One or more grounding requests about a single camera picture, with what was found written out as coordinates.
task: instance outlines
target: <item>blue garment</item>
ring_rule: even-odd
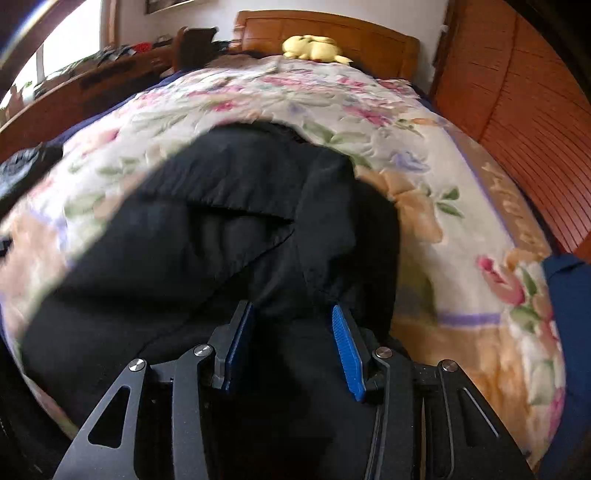
[[[538,471],[550,480],[591,427],[591,265],[572,254],[542,263],[566,363],[566,398],[558,431]]]
[[[181,78],[183,75],[188,74],[190,71],[192,71],[192,70],[181,70],[180,72],[173,73],[170,77],[166,77],[160,83],[157,83],[156,85],[151,86],[150,88],[146,88],[143,91],[149,92],[150,90],[154,90],[155,88],[167,86],[170,83],[173,83],[175,80],[178,80],[179,78]],[[105,112],[99,113],[98,115],[95,115],[95,116],[91,116],[90,118],[87,118],[86,120],[82,120],[82,122],[74,125],[73,127],[70,127],[68,130],[66,130],[62,134],[58,135],[57,137],[55,137],[53,140],[50,140],[48,143],[51,145],[63,145],[66,141],[71,139],[76,133],[78,133],[83,128],[88,127],[89,125],[93,124],[97,120],[100,120],[101,118],[103,118],[105,115],[108,115],[109,113],[114,112],[118,108],[121,108],[122,106],[124,106],[127,102],[129,102],[132,98],[134,98],[135,95],[137,95],[137,94],[134,94],[129,98],[126,98],[125,100],[123,100],[122,102],[119,102],[117,105],[109,108]]]

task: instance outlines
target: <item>floral blanket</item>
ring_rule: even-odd
[[[0,304],[17,364],[38,305],[125,196],[212,126],[254,119],[285,122],[348,155],[358,177],[391,200],[403,232],[392,334],[416,361],[455,359],[537,463],[565,383],[541,231],[493,159],[423,107],[406,82],[340,64],[222,57],[72,137],[63,160],[1,225],[14,240],[0,264]],[[28,383],[74,435],[59,406]]]

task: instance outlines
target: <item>silver bolt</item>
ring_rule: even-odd
[[[441,362],[441,366],[446,372],[455,372],[457,370],[457,363],[453,360],[444,360]]]
[[[195,356],[208,356],[212,352],[213,348],[211,345],[197,345],[193,349]]]
[[[376,348],[375,354],[380,358],[390,358],[392,357],[392,350],[390,350],[387,346],[381,346]]]
[[[145,360],[142,360],[141,358],[136,358],[135,360],[132,360],[129,364],[129,369],[132,372],[139,372],[140,370],[143,370],[145,366]]]

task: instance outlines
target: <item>yellow plush toy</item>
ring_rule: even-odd
[[[288,59],[314,60],[330,63],[338,61],[348,65],[353,60],[340,55],[340,48],[329,37],[304,35],[290,37],[283,42],[283,55]]]

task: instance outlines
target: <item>picture frame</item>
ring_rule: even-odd
[[[179,5],[189,4],[196,0],[145,0],[146,1],[146,15],[161,12],[169,8],[177,7]]]

